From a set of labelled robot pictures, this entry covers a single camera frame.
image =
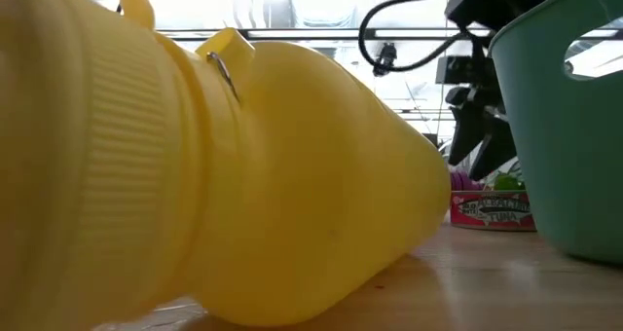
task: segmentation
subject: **yellow plastic bottle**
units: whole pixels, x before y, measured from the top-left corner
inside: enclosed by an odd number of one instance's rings
[[[182,295],[295,323],[434,233],[441,156],[340,65],[233,29],[188,53],[122,4],[0,0],[4,329]]]

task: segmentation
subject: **wooden table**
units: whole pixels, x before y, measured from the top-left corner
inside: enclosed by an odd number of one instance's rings
[[[119,331],[242,331],[183,299]],[[338,306],[283,331],[623,330],[623,270],[564,256],[535,233],[442,227]]]

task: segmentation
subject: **bottle handle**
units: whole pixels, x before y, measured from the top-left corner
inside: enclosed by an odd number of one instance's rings
[[[124,9],[124,16],[141,26],[153,30],[155,17],[154,8],[149,0],[119,0]]]

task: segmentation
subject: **black cable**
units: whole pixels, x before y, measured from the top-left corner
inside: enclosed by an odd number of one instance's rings
[[[380,62],[376,62],[371,56],[370,53],[368,53],[368,49],[366,48],[366,38],[365,38],[365,34],[366,34],[366,29],[368,28],[368,24],[370,23],[370,20],[381,10],[384,10],[388,7],[394,6],[394,5],[398,5],[398,4],[404,4],[407,2],[413,2],[413,1],[421,1],[421,0],[387,0],[384,1],[383,3],[373,7],[367,14],[366,16],[363,18],[363,21],[361,22],[361,25],[359,26],[359,35],[357,38],[357,44],[359,46],[359,51],[361,52],[361,55],[363,56],[363,58],[370,64],[372,64],[373,67],[377,68],[377,69],[382,69],[382,70],[386,70],[388,72],[406,72],[406,71],[410,71],[416,68],[420,68],[422,66],[424,66],[425,64],[431,62],[433,59],[435,59],[436,57],[438,57],[439,55],[441,55],[444,51],[446,51],[450,46],[452,46],[454,44],[454,42],[456,42],[459,39],[465,39],[465,38],[469,38],[471,33],[467,32],[463,32],[461,31],[459,34],[456,34],[450,38],[448,38],[448,40],[446,40],[443,44],[441,44],[441,46],[439,46],[439,48],[435,49],[431,54],[427,55],[426,57],[424,57],[423,59],[406,65],[406,66],[389,66],[386,64],[382,64]]]

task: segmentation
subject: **ribbed texture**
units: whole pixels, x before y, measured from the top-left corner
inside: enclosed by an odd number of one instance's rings
[[[116,14],[87,9],[96,6],[90,1],[67,3],[83,26],[88,133],[55,317],[61,322],[74,310],[91,322],[127,313],[145,297],[139,294],[155,268],[164,211],[171,208],[166,186],[176,166],[171,149],[178,147],[171,129],[178,126],[164,101],[172,98],[165,96],[172,77],[159,72],[154,55],[161,53],[150,34]]]

